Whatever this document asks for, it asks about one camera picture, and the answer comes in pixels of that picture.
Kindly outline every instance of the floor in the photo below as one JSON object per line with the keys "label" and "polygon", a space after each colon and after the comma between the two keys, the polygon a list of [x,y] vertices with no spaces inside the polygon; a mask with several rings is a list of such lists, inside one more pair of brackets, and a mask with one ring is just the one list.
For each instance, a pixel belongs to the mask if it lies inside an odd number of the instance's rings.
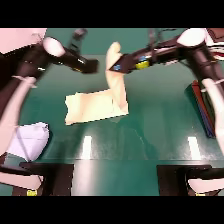
{"label": "floor", "polygon": [[[119,41],[122,52],[128,53],[147,44],[147,29],[118,29],[89,29],[82,52],[100,61],[98,74],[84,76],[53,65],[38,88],[29,93],[20,124],[42,121],[52,132],[37,162],[74,163],[72,195],[159,195],[157,164],[223,167],[224,157],[216,140],[206,137],[189,88],[194,76],[181,64],[156,65],[126,75],[129,115],[65,125],[66,95],[108,88],[105,54],[113,41]],[[49,28],[47,35],[66,45],[73,30]],[[198,148],[189,144],[192,138]],[[85,147],[87,139],[90,149]],[[8,155],[5,164],[17,165],[20,161]],[[11,187],[0,185],[0,195],[11,192]]]}

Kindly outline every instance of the green table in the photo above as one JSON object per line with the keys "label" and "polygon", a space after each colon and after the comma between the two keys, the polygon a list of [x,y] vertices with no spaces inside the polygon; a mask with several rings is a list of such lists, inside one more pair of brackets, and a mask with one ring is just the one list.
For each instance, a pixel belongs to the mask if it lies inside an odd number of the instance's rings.
{"label": "green table", "polygon": [[[47,35],[66,45],[73,30],[48,29]],[[72,195],[158,195],[157,164],[223,167],[224,157],[216,140],[206,137],[189,89],[194,76],[179,63],[125,76],[128,116],[65,126],[66,95],[108,88],[105,54],[113,41],[121,43],[122,52],[143,48],[147,29],[89,29],[83,53],[100,61],[99,73],[82,75],[52,65],[30,92],[20,124],[46,122],[53,133],[37,162],[74,163]],[[82,159],[85,136],[92,137],[91,160]],[[194,161],[188,137],[197,138],[200,161]],[[9,194],[9,190],[3,193],[3,187],[0,194]]]}

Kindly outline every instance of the beige towel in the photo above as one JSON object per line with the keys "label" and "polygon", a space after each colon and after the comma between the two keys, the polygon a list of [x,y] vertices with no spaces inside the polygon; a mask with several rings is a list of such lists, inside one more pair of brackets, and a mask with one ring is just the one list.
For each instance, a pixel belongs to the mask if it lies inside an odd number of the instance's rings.
{"label": "beige towel", "polygon": [[124,74],[108,69],[122,56],[120,44],[113,43],[106,56],[106,78],[110,89],[95,93],[66,96],[66,125],[89,122],[128,114]]}

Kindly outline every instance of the yellow sticker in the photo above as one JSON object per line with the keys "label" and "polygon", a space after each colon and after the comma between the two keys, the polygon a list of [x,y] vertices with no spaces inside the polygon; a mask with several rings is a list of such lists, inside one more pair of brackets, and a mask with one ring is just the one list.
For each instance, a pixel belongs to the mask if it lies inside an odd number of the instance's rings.
{"label": "yellow sticker", "polygon": [[195,193],[196,196],[205,196],[205,194]]}
{"label": "yellow sticker", "polygon": [[35,191],[28,190],[27,191],[27,196],[37,196],[37,190],[35,190]]}
{"label": "yellow sticker", "polygon": [[136,64],[136,68],[139,70],[147,68],[147,67],[149,67],[149,61],[143,61],[143,62]]}

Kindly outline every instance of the green tabletop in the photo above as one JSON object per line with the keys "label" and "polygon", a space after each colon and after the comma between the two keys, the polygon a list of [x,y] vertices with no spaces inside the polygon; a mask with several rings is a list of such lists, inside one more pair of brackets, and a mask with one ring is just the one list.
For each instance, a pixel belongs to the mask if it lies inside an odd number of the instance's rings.
{"label": "green tabletop", "polygon": [[[66,45],[73,31],[49,28],[47,35]],[[38,88],[30,91],[20,125],[42,121],[52,132],[37,162],[74,163],[72,195],[158,195],[157,164],[224,166],[217,141],[206,137],[189,88],[194,76],[179,63],[156,65],[125,76],[129,115],[65,125],[65,96],[108,88],[105,54],[113,41],[121,43],[122,53],[138,50],[147,44],[147,29],[89,29],[83,53],[100,61],[99,73],[82,75],[52,65]],[[82,156],[85,136],[92,137],[91,160]],[[196,137],[200,161],[195,161],[198,158],[190,150],[188,137]]]}

